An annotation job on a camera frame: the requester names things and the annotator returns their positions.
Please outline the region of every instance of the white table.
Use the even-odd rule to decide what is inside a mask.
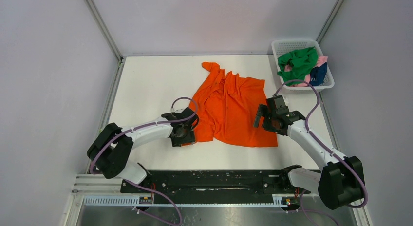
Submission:
[[[267,97],[281,84],[272,55],[128,56],[109,121],[132,126],[170,112],[173,100],[192,97],[206,79],[209,72],[201,67],[205,61],[217,62],[226,72],[233,71],[241,77],[264,79]],[[287,97],[291,111],[298,110],[304,116],[316,103],[313,93],[282,95]],[[175,108],[188,104],[182,100]],[[324,140],[330,141],[320,107],[311,116],[310,125]],[[130,159],[149,170],[276,170],[294,164],[318,169],[296,142],[277,136],[276,148],[240,147],[218,140],[179,148],[172,147],[170,139],[161,139],[136,148]]]

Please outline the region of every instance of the white basket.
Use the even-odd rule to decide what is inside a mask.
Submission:
[[[278,66],[278,57],[291,52],[296,49],[304,49],[307,47],[315,47],[317,50],[317,54],[319,56],[322,56],[323,53],[321,51],[321,48],[319,44],[314,41],[314,40],[309,40],[309,39],[281,39],[281,40],[275,40],[271,43],[272,51],[274,53],[274,58],[275,58],[275,63],[277,66],[277,71],[281,71],[280,67]],[[280,77],[281,84],[284,83],[284,79]],[[324,89],[327,88],[332,88],[334,86],[334,80],[333,76],[331,75],[330,68],[327,66],[327,74],[325,75],[324,82],[319,85],[315,86],[314,88],[317,90],[317,92],[320,92]],[[306,86],[306,87],[291,87],[291,86],[283,86],[283,90],[286,90],[288,92],[293,92],[293,93],[305,93],[308,91],[311,91],[311,88]]]

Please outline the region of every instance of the blue cloth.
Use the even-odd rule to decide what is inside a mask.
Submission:
[[[310,84],[312,86],[319,86],[324,82],[325,75],[327,73],[327,62],[321,65],[320,67],[315,67],[311,70]]]

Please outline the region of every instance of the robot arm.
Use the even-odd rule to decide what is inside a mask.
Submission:
[[[194,143],[193,128],[195,126],[192,124],[199,120],[198,116],[195,115],[189,120],[174,123],[175,120],[187,118],[193,113],[190,108],[185,108],[174,113],[163,114],[156,120],[144,124],[155,122],[154,125],[143,126],[135,131],[132,129],[132,132],[120,136],[102,153],[96,161],[96,167],[107,179],[120,177],[136,184],[141,183],[147,176],[147,171],[141,164],[128,159],[131,151],[145,143],[161,138],[170,138],[174,147]],[[111,139],[130,128],[121,128],[115,123],[108,124],[88,149],[87,156],[94,160],[99,151]]]
[[[300,112],[290,112],[281,95],[268,98],[266,102],[267,105],[260,105],[254,126],[258,127],[261,117],[264,117],[262,127],[265,130],[289,136],[296,141],[321,171],[318,173],[306,170],[299,165],[287,167],[283,169],[284,177],[281,185],[284,188],[300,187],[318,194],[330,209],[336,209],[364,197],[361,185],[355,177],[308,133],[305,117]],[[331,150],[343,159],[364,182],[363,167],[357,157],[348,158],[334,148]]]

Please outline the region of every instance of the orange shirt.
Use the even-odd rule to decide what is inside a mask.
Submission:
[[[204,62],[202,67],[210,74],[192,98],[199,116],[195,140],[208,142],[215,137],[237,146],[276,147],[276,134],[253,127],[259,105],[266,104],[265,81],[232,72],[225,75],[217,63]],[[195,110],[193,103],[189,107]]]

